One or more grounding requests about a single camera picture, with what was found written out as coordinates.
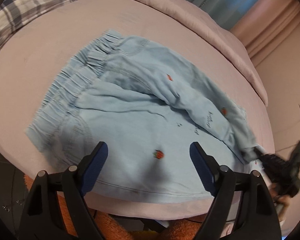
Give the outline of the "right hand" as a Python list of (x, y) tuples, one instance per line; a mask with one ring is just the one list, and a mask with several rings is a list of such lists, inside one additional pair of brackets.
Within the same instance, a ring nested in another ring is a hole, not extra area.
[(281, 210), (277, 214), (278, 219), (281, 222), (285, 220), (286, 212), (290, 206), (291, 197), (289, 195), (282, 195), (282, 196), (279, 195), (276, 189), (277, 189), (277, 184), (273, 183), (269, 187), (269, 192), (273, 201), (282, 206)]

